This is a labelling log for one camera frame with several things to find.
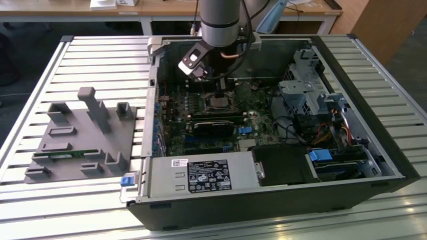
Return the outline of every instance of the blue connector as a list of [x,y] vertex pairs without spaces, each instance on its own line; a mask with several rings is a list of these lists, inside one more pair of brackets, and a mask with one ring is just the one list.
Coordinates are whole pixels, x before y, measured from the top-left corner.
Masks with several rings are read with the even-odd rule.
[[250,134],[252,132],[252,127],[247,126],[247,127],[239,127],[239,134]]
[[135,185],[135,176],[123,176],[120,181],[122,187],[131,187]]
[[332,160],[331,152],[327,149],[315,149],[308,153],[308,156],[312,162]]
[[159,109],[160,109],[160,104],[156,102],[154,104],[154,113],[158,114],[159,113]]
[[228,153],[228,150],[232,148],[232,146],[223,146],[222,147],[222,152]]

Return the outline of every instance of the blue latch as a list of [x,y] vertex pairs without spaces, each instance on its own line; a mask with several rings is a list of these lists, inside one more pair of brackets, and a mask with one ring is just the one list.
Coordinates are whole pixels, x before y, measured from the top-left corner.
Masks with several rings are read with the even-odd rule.
[[135,177],[134,176],[123,176],[120,181],[122,187],[130,187],[135,185]]
[[312,162],[332,160],[331,152],[327,149],[315,149],[308,153],[308,156]]
[[239,134],[250,134],[252,132],[252,127],[239,127]]

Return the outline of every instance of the warning label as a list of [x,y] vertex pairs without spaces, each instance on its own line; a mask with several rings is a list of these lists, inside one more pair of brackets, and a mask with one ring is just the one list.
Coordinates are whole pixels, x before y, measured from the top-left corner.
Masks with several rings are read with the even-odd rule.
[[232,189],[227,160],[188,162],[187,171],[192,194]]

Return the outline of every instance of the barcode sticker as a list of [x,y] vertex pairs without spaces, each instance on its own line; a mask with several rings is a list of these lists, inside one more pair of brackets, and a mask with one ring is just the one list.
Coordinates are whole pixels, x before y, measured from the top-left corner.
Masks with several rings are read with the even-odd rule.
[[187,167],[188,159],[172,159],[172,167]]

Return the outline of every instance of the aluminum extrusion table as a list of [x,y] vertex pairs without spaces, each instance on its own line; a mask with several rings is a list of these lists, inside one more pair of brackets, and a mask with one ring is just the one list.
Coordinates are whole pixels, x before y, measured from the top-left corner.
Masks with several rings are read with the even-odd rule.
[[[356,39],[322,37],[367,103],[414,164],[422,179],[352,209],[150,231],[120,202],[120,178],[24,184],[50,117],[50,103],[78,102],[83,86],[96,89],[107,107],[138,107],[131,170],[140,167],[144,104],[151,64],[147,36],[75,37],[56,48],[33,93],[0,150],[0,238],[71,239],[292,239],[372,240],[427,234],[427,116]],[[334,78],[331,86],[340,91]]]

